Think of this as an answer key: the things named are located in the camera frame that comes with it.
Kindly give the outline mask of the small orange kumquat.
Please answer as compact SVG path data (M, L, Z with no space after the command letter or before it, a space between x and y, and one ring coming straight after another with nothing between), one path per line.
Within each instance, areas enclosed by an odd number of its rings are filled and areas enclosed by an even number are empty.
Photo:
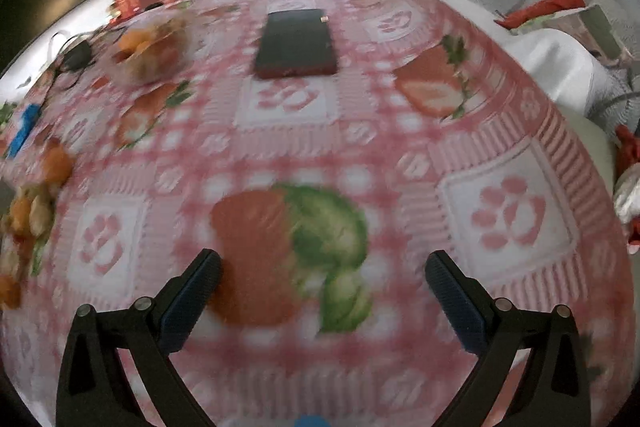
M10 206L10 229L13 234L22 237L32 236L30 212L32 201L27 196L16 196Z

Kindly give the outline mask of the large orange mandarin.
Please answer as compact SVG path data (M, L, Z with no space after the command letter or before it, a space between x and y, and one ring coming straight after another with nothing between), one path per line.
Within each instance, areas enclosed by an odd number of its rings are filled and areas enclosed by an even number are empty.
M62 145L51 146L44 152L41 165L44 183L64 185L70 179L73 169L73 158Z

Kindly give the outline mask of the blue crumpled cloth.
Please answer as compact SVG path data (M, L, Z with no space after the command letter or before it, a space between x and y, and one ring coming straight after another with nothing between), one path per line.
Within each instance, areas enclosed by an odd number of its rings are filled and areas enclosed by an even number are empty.
M6 149L7 158L14 158L22 149L29 135L32 133L32 129L34 129L37 124L40 113L41 106L39 104L29 104L29 106L24 109L20 120L20 127L18 127L16 135L14 135L13 140Z

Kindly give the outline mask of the white blanket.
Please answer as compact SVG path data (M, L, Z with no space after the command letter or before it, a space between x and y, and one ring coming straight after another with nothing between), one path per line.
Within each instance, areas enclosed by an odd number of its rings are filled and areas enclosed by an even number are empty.
M503 49L556 105L587 116L611 91L612 74L577 40L556 29L512 37Z

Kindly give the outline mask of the clear glass fruit bowl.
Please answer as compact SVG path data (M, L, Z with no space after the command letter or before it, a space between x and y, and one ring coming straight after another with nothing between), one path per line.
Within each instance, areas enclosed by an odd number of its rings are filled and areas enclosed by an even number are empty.
M129 27L104 57L107 78L143 86L177 74L190 60L192 38L184 18L157 18Z

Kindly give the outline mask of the pink strawberry pattern tablecloth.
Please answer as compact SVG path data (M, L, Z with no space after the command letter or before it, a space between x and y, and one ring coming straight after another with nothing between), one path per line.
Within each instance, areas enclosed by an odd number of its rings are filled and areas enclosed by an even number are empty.
M260 79L272 12L329 17L337 73ZM47 243L1 317L18 395L53 421L76 309L126 308L204 248L227 280L174 362L223 426L430 425L473 365L428 290L448 251L492 295L572 309L594 425L636 371L634 282L610 191L580 134L498 43L442 0L194 0L186 68L129 88L94 64L46 84L1 174L74 161Z

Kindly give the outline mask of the dark smartphone red case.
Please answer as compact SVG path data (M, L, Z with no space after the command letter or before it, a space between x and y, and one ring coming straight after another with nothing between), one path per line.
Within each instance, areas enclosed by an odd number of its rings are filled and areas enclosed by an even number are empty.
M337 73L329 17L320 9L272 12L262 28L254 61L260 79Z

